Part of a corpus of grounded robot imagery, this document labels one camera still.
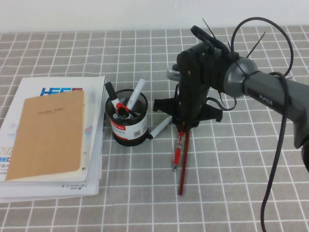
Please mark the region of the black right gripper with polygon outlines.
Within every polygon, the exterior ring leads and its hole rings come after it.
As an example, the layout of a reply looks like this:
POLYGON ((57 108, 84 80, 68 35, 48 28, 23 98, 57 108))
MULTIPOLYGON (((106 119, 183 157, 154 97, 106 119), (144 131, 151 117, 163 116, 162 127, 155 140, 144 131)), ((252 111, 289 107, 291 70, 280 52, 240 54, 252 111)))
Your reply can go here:
POLYGON ((153 110, 173 116, 177 131, 196 128, 200 121, 221 121, 223 111, 206 104, 211 87, 211 69, 216 61, 225 61, 227 46, 223 43, 205 45, 198 43, 177 56, 180 73, 178 88, 170 99, 156 99, 153 110))

